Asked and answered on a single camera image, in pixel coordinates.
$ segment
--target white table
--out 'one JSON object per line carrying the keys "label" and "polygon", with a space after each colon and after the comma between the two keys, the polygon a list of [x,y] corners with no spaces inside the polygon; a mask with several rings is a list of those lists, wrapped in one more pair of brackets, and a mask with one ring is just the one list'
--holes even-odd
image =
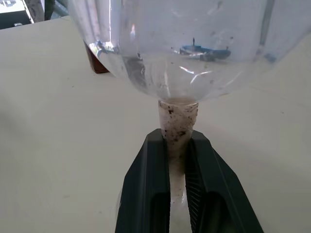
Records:
{"label": "white table", "polygon": [[[0,232],[114,232],[157,101],[93,73],[68,18],[2,30],[0,51]],[[309,36],[250,87],[200,103],[195,128],[266,233],[311,232],[310,60]]]}

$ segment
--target brown object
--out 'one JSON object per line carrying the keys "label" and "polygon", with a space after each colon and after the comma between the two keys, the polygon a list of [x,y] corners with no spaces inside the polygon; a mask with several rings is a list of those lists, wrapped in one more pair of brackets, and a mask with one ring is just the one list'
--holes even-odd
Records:
{"label": "brown object", "polygon": [[106,69],[102,65],[102,63],[97,59],[97,57],[92,53],[92,51],[89,49],[89,47],[84,43],[86,47],[86,53],[88,56],[89,63],[91,65],[92,70],[97,73],[97,74],[103,74],[103,73],[108,73],[109,70]]}

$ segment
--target white tube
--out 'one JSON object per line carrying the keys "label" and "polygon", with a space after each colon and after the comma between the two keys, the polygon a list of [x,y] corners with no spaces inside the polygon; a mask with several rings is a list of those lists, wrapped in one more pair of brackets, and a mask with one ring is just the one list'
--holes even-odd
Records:
{"label": "white tube", "polygon": [[170,232],[191,232],[186,196],[185,155],[198,113],[198,103],[174,104],[159,101],[163,138],[167,143],[171,211]]}

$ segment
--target white surface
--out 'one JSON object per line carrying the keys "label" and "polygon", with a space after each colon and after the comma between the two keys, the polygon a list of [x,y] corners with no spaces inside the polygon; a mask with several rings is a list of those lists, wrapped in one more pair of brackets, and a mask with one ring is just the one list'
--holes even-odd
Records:
{"label": "white surface", "polygon": [[[0,31],[0,232],[109,233],[157,101],[94,74],[66,19]],[[266,233],[311,232],[311,37],[251,87],[200,103],[195,129]]]}

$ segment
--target table surface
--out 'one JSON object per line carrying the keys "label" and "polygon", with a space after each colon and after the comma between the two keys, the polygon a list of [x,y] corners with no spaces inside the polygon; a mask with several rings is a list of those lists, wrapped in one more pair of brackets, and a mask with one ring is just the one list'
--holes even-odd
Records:
{"label": "table surface", "polygon": [[[0,31],[0,232],[114,232],[157,100],[96,75],[68,17]],[[195,129],[237,173],[266,233],[311,232],[311,36]]]}

